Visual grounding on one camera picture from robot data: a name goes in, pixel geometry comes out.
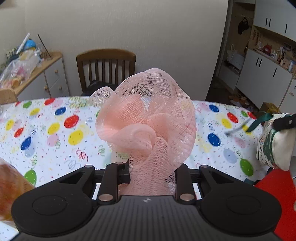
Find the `pink mesh bath pouf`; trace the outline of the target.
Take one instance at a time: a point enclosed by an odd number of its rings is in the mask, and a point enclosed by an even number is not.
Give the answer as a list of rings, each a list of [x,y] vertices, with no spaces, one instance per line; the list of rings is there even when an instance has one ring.
[[[128,155],[130,183],[121,195],[175,192],[175,170],[189,157],[196,138],[195,108],[165,71],[152,68],[102,87],[90,97],[98,107],[96,132],[117,153]]]

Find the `brown cardboard box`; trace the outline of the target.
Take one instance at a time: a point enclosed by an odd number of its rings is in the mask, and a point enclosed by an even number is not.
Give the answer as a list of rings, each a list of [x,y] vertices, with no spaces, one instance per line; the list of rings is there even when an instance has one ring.
[[[260,111],[263,111],[265,113],[281,113],[279,108],[277,108],[274,104],[269,102],[264,102],[260,108]]]

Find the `white storage cabinet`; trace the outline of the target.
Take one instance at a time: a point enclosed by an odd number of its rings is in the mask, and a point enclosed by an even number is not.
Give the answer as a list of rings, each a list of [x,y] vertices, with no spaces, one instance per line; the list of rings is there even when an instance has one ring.
[[[236,88],[257,108],[268,102],[295,113],[295,75],[257,51],[247,50]]]

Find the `red shoebox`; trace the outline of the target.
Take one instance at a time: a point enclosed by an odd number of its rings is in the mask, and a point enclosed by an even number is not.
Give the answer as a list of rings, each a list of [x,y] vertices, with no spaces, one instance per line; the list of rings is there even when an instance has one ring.
[[[274,233],[282,240],[296,239],[295,185],[289,171],[274,169],[255,187],[273,195],[281,205],[281,217]]]

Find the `balloon print tablecloth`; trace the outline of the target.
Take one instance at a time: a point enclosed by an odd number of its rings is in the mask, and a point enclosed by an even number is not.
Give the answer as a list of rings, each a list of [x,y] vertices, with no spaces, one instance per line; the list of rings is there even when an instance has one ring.
[[[185,161],[191,169],[208,165],[252,183],[266,176],[256,159],[262,129],[251,133],[254,115],[243,108],[193,101],[196,139]],[[1,116],[1,161],[14,166],[38,187],[87,164],[103,169],[128,159],[101,140],[95,122],[99,108],[82,97],[9,104]]]

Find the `white paper bag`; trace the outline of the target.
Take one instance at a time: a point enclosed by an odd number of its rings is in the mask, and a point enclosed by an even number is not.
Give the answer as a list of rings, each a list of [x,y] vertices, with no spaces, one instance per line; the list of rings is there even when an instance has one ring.
[[[230,50],[227,50],[227,61],[230,65],[235,67],[239,72],[243,68],[245,57],[238,53],[234,45],[230,45]]]

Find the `black bag on chair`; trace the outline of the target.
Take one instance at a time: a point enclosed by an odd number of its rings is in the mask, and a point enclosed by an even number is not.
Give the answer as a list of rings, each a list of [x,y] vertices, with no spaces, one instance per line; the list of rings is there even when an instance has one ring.
[[[81,96],[91,96],[96,90],[102,87],[110,87],[114,91],[118,85],[93,80],[90,85],[82,92]]]

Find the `amber drink bottle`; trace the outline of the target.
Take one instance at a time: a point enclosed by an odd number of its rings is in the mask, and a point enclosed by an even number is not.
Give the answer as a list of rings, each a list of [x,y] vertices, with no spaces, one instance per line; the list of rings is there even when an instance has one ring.
[[[22,194],[34,189],[32,185],[15,167],[1,158],[0,164],[0,212],[1,221],[13,221],[11,207]]]

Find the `wooden dining chair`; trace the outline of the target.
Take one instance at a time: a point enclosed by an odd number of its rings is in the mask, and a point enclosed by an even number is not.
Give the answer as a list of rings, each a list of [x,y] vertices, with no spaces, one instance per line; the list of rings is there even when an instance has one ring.
[[[119,86],[135,74],[136,54],[122,49],[95,49],[76,57],[82,91],[93,80]]]

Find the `wooden side cabinet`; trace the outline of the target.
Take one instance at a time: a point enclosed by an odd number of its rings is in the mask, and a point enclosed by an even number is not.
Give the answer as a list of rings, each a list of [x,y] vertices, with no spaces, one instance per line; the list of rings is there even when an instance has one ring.
[[[43,60],[20,86],[1,89],[1,104],[69,96],[63,55],[61,52],[50,55],[51,58]]]

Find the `clear bag of items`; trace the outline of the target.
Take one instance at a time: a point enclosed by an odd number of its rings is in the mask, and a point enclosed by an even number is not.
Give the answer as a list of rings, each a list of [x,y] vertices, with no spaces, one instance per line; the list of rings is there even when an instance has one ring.
[[[1,89],[17,88],[28,80],[40,62],[39,50],[22,52],[19,58],[11,61],[1,74]]]

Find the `white upper wall cabinet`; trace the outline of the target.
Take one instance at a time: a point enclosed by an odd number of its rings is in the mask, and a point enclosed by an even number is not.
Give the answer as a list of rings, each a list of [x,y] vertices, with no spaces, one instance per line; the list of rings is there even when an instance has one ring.
[[[257,0],[253,24],[295,41],[295,1]]]

